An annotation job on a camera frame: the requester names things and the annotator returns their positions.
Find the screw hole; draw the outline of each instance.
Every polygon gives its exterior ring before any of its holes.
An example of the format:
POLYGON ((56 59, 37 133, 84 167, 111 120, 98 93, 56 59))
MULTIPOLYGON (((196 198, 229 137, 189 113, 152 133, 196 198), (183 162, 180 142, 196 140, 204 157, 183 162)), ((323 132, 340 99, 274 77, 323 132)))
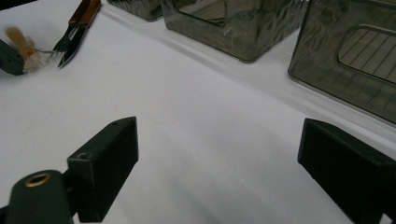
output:
POLYGON ((87 160, 89 158, 88 153, 80 153, 77 155, 77 158, 82 159, 82 160, 87 160))
POLYGON ((34 188, 43 185, 50 179, 50 174, 34 175, 25 182, 27 188, 34 188))

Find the white tabletop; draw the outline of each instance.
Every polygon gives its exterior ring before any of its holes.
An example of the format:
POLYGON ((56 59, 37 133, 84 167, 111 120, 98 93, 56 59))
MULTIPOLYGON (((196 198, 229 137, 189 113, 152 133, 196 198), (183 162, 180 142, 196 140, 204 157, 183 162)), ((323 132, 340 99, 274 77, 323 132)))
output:
MULTIPOLYGON (((3 10, 0 27, 51 49, 78 3, 3 10)), ((104 223, 351 223, 297 162, 304 119, 393 159, 396 129, 291 80, 297 36, 244 64, 104 2, 65 68, 58 56, 24 76, 0 70, 0 206, 19 179, 65 171, 109 122, 137 116, 140 159, 104 223)))

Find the gray container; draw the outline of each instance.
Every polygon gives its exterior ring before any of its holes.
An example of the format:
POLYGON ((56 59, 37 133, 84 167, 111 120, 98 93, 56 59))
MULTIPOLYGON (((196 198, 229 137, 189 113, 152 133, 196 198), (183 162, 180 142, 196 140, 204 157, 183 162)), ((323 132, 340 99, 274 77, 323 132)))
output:
POLYGON ((169 30, 252 63, 303 22, 301 0, 162 0, 169 30))
POLYGON ((396 0, 310 0, 289 73, 396 124, 396 0))
POLYGON ((161 0, 107 0, 107 2, 146 21, 156 21, 163 15, 161 0))

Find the white surface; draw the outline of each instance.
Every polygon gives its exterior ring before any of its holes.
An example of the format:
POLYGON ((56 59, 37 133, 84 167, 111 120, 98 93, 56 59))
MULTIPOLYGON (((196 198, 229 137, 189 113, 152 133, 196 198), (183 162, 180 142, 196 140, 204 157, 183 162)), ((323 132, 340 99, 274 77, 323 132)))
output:
MULTIPOLYGON (((0 27, 18 25, 51 49, 78 2, 4 10, 0 27)), ((109 122, 137 116, 140 160, 104 223, 351 223, 297 162, 304 119, 393 159, 396 132, 290 80, 297 36, 243 64, 163 19, 147 23, 104 2, 65 68, 53 60, 26 76, 0 71, 0 206, 19 179, 66 170, 109 122)))

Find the wooden handle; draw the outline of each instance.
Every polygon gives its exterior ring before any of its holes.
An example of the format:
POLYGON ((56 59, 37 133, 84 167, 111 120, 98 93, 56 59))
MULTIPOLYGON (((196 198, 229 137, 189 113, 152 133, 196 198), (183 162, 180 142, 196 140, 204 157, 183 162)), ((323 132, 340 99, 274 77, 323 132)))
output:
POLYGON ((82 0, 73 14, 72 18, 69 20, 69 25, 77 25, 78 21, 81 19, 84 12, 87 10, 90 0, 82 0))
POLYGON ((78 25, 87 27, 90 26, 101 5, 102 2, 100 0, 91 0, 90 5, 88 6, 84 15, 82 15, 78 25))

